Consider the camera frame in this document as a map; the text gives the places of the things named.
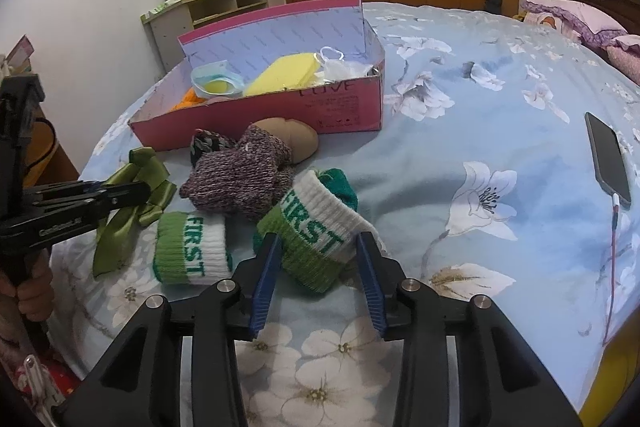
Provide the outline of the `left hand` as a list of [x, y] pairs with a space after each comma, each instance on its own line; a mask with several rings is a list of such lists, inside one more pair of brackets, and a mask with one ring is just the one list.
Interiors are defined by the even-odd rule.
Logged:
[[51, 316], [54, 306], [53, 274], [50, 251], [40, 251], [32, 266], [32, 277], [15, 287], [6, 274], [1, 273], [1, 294], [17, 300], [17, 308], [32, 322], [44, 322]]

